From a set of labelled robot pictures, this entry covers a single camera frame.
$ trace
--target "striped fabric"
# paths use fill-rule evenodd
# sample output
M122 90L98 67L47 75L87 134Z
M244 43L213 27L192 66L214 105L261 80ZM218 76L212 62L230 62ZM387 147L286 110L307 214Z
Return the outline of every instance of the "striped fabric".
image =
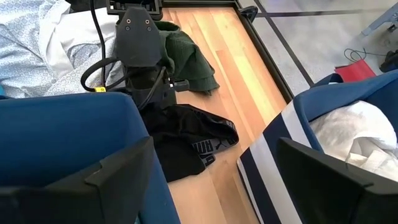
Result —
M239 174L260 223L305 223L279 173L279 165L275 160L277 140L281 137L291 138L322 153L309 121L358 100L375 98L373 100L377 103L384 102L387 93L378 90L398 89L397 78L398 72L393 71L363 82L340 83L341 78L331 75L317 83L316 88L296 96L268 125L238 159Z

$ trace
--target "black garment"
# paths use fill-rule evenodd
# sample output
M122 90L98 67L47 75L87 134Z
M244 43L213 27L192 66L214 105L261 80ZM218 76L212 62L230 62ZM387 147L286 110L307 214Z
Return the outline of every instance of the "black garment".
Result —
M239 141L232 121L191 105L151 104L141 116L168 182L201 173L215 161L214 153Z

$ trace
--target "wooden floor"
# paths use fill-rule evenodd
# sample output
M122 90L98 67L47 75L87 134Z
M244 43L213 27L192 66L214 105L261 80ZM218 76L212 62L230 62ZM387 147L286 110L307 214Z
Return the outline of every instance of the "wooden floor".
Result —
M164 20L178 24L195 41L221 86L209 97L178 93L178 102L230 119L240 138L201 174L169 184L181 222L258 223L236 160L285 101L233 9L164 9Z

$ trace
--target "green cloth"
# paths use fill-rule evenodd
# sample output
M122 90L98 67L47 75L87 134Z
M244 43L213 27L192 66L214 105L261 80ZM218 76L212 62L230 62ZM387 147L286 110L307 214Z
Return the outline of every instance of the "green cloth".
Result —
M162 47L162 64L175 81L188 80L191 91L217 89L214 69L188 34L171 22L155 22Z

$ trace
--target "red object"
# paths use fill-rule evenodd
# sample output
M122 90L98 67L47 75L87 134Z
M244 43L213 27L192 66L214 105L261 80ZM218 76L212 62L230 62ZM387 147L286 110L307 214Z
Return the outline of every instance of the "red object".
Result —
M335 72L343 77L344 82L357 82L376 76L364 60L359 60L344 67L338 67Z

